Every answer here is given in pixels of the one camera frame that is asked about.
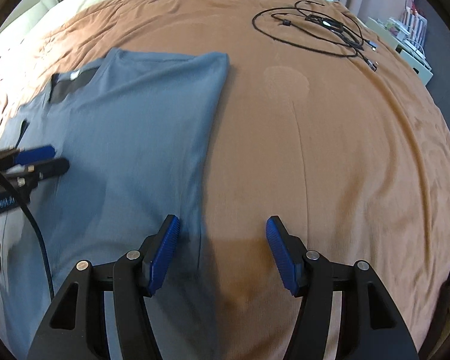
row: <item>bed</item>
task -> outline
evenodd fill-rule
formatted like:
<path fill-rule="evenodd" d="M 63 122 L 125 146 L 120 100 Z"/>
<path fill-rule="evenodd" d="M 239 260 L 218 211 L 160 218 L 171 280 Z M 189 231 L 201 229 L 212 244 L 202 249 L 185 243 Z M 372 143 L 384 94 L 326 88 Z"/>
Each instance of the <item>bed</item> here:
<path fill-rule="evenodd" d="M 297 52 L 251 27 L 260 10 L 295 1 L 64 0 L 0 53 L 0 133 L 51 74 L 111 47 L 227 53 L 202 203 L 220 357 L 281 359 L 287 348 L 300 302 L 283 288 L 268 249 L 270 215 L 331 261 L 369 261 L 420 347 L 450 270 L 450 132 L 416 73 L 366 28 L 379 45 L 377 72 L 363 61 Z M 348 14 L 339 3 L 312 1 Z M 6 256 L 16 240 L 1 237 Z M 338 310 L 336 298 L 327 359 Z M 200 344 L 178 342 L 170 324 L 167 340 L 197 358 Z"/>

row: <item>striped bag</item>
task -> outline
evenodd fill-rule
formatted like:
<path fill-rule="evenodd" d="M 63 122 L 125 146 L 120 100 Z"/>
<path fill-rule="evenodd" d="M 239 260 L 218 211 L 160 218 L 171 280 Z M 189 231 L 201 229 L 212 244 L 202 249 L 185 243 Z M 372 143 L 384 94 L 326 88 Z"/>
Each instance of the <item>striped bag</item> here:
<path fill-rule="evenodd" d="M 423 50 L 423 45 L 425 44 L 425 33 L 427 31 L 427 19 L 420 15 L 415 7 L 413 0 L 411 5 L 408 5 L 408 0 L 405 1 L 405 10 L 403 11 L 401 22 L 410 32 L 408 40 L 417 47 Z"/>

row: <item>stain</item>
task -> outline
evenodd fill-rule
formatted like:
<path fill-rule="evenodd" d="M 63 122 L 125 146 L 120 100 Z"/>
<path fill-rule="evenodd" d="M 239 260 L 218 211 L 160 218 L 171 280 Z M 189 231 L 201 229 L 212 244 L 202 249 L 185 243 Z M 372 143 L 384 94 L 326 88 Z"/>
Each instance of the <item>stain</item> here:
<path fill-rule="evenodd" d="M 308 98 L 310 83 L 299 71 L 288 66 L 270 66 L 263 72 L 264 88 L 270 100 L 283 111 L 293 112 L 293 103 Z"/>

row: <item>white furniture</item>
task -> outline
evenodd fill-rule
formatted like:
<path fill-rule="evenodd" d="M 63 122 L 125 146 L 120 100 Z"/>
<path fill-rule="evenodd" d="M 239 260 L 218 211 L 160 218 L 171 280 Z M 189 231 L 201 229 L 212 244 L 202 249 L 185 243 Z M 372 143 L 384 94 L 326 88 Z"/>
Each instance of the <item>white furniture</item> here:
<path fill-rule="evenodd" d="M 414 53 L 406 44 L 400 42 L 395 38 L 384 26 L 368 18 L 365 25 L 375 32 L 385 43 L 396 50 L 400 56 L 416 71 L 418 77 L 422 80 L 424 85 L 427 85 L 433 76 L 430 65 L 423 61 L 418 55 Z"/>

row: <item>cable plug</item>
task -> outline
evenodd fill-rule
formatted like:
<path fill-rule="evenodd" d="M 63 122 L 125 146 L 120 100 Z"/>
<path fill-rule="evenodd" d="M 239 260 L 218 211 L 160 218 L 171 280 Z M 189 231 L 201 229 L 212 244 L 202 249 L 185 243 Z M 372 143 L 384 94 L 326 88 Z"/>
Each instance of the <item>cable plug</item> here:
<path fill-rule="evenodd" d="M 377 51 L 378 45 L 375 42 L 372 42 L 371 40 L 364 39 L 365 42 L 368 43 L 368 45 L 372 48 L 373 51 Z"/>
<path fill-rule="evenodd" d="M 367 59 L 367 65 L 370 66 L 370 69 L 372 69 L 373 71 L 377 71 L 377 65 L 374 64 L 372 61 L 370 61 L 369 59 Z"/>

